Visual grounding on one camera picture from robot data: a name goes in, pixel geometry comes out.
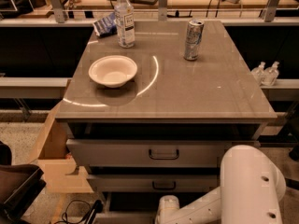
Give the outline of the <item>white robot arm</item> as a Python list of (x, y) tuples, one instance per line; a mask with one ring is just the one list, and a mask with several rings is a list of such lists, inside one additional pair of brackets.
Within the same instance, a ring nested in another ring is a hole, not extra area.
[(283, 224), (285, 191), (284, 175), (262, 151), (234, 146), (221, 160), (217, 188), (184, 207), (177, 197), (163, 196), (155, 224)]

